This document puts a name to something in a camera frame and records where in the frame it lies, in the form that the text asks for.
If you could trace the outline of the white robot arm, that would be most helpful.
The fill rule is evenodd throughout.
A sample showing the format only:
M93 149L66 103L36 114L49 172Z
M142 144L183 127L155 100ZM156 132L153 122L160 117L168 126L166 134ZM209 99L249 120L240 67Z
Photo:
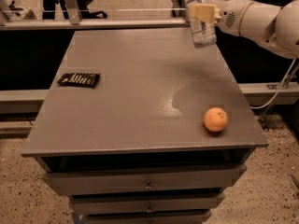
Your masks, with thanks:
M299 1L285 7L253 0L191 2L188 15L287 59L299 58Z

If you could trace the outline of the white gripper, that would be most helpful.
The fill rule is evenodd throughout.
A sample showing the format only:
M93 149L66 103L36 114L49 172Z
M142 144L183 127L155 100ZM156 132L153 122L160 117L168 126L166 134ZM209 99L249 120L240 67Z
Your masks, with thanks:
M251 0L209 0L206 3L188 4L191 18L214 23L224 33L240 36L240 24Z

